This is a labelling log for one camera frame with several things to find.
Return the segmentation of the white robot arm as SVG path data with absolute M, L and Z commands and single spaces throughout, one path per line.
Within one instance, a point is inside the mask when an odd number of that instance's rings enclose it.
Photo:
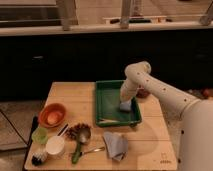
M 136 96 L 142 86 L 182 118 L 177 171 L 213 171 L 213 100 L 199 99 L 150 75 L 147 61 L 128 65 L 120 101 Z

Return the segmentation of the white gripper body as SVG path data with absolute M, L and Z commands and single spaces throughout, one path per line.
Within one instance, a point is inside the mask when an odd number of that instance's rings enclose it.
M 120 101 L 126 102 L 136 96 L 138 85 L 129 79 L 126 79 L 120 89 Z

